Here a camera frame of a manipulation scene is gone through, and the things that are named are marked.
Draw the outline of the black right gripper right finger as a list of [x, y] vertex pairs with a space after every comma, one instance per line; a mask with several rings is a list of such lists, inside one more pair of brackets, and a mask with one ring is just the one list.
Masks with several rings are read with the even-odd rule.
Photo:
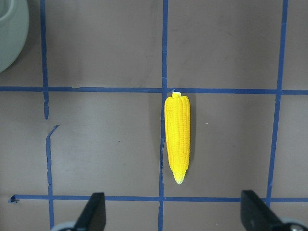
[[289, 230], [253, 190], [241, 192], [241, 223], [246, 231]]

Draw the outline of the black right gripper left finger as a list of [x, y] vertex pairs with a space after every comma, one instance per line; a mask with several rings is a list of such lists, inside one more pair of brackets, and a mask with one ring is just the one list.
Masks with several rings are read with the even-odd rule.
[[103, 231], [106, 226], [105, 196], [93, 193], [75, 223], [76, 231]]

